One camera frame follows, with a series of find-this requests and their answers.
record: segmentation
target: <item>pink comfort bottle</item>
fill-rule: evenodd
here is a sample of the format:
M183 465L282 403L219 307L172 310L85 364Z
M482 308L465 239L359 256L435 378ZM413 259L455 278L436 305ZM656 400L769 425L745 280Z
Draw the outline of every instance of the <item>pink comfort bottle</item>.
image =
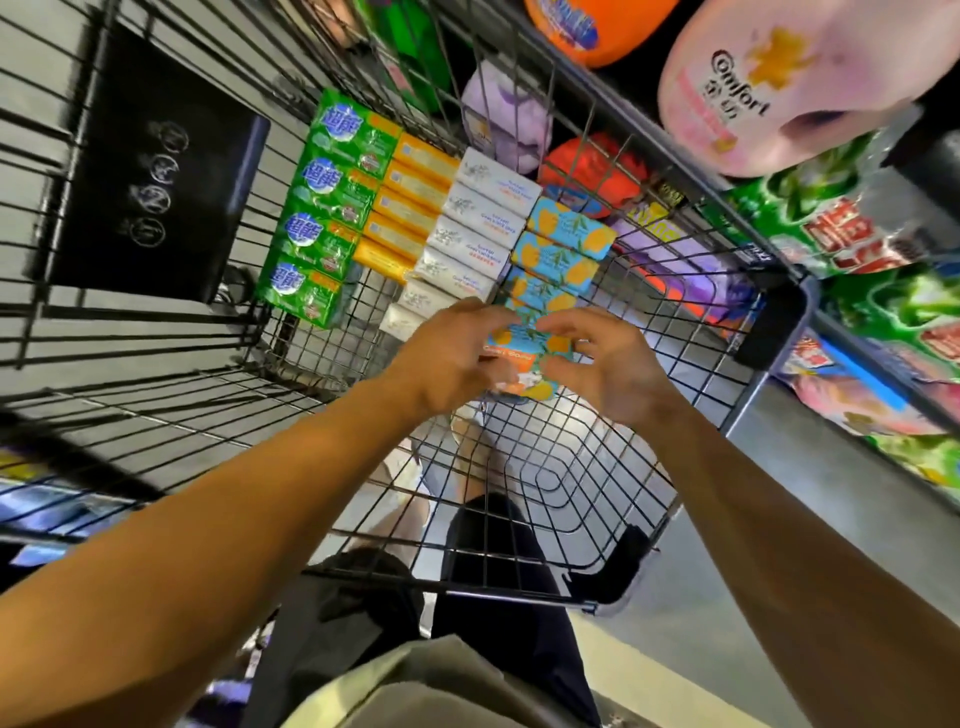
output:
M882 126L960 57L960 0L707 0L660 77L704 164L759 177Z

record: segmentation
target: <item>person's right hand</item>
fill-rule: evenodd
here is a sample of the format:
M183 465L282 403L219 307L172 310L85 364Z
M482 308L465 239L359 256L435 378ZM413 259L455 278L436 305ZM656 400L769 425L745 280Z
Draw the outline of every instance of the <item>person's right hand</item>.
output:
M543 375L641 437L656 431L664 417L690 406L667 378L640 329L610 312L569 308L538 319L537 328L573 339L575 350L593 359L592 364L575 364L551 356L540 363Z

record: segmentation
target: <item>shopping cart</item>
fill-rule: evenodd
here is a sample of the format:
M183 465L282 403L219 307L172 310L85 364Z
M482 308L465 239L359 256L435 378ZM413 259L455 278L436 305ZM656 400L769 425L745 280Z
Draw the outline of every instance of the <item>shopping cart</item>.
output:
M320 411L389 364L398 343L377 325L397 297L394 282L367 272L344 322L323 331L249 301L237 275L243 268L259 274L320 90L328 85L456 155L466 146L461 66L467 63L469 72L489 60L550 110L555 143L579 138L578 154L593 147L611 159L610 174L615 169L644 190L636 202L661 210L636 226L647 246L617 249L604 261L587 303L640 327L671 380L725 433L788 352L816 304L813 283L777 260L724 204L718 181L633 104L559 54L512 4L430 0L421 6L449 65L449 87L435 84L409 58L392 58L389 48L343 22L324 0L33 0L0 12L0 322L6 329L0 338L0 541L32 547L19 558L41 562L69 548ZM78 200L86 199L78 176L100 149L91 118L104 98L133 93L129 72L109 70L114 44L132 42L131 36L271 122L228 256L227 270L240 281L235 290L221 285L194 300L151 297L65 284L71 272L57 272L64 228ZM344 37L356 42L345 49ZM404 99L389 73L396 77L397 65L433 88L441 100L437 112L427 115ZM140 81L159 83L149 74ZM590 140L598 130L618 139L615 155ZM638 180L619 163L628 154L643 160L648 179ZM598 188L582 192L597 199ZM718 206L751 236L752 256L735 252L707 225L696 211L702 203ZM664 220L675 231L668 242L655 230ZM156 243L156 230L141 227L137 234L140 242ZM688 240L699 241L704 252L686 252ZM698 272L651 275L637 265L647 248L658 251L660 262L666 254L667 262ZM707 255L724 261L724 270L698 266L698 257ZM685 294L694 278L715 287L734 277L750 280L757 291L736 316L717 317ZM444 535L458 507L448 486L454 473L463 474L447 419L425 423L408 448L438 503L422 539L408 544L417 547L414 581L427 591L589 611L622 602L680 506L652 451L566 390L546 402L490 397L484 410L484 439L505 459L500 486L521 506L562 594L441 580ZM365 485L313 561L345 548L394 505L389 478ZM379 539L381 547L395 541Z

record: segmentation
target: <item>black pants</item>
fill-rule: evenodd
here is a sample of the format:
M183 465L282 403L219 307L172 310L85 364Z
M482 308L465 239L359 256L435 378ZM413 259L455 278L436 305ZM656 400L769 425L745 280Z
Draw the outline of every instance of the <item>black pants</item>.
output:
M475 498L461 508L446 542L451 548L543 559L520 509L500 494ZM376 548L343 551L322 566L410 574L399 559ZM546 566L476 554L448 552L443 579L558 594ZM419 590L302 574L280 600L270 646L253 679L243 728L276 728L330 680L420 639L422 610ZM494 666L550 695L584 723L600 725L566 610L440 594L431 634L459 636Z

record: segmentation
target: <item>orange detergent bottle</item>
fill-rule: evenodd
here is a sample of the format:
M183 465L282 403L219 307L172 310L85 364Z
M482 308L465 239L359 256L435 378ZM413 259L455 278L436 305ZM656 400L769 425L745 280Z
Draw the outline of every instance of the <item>orange detergent bottle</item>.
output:
M647 39L677 0L524 0L534 25L590 68L613 63Z

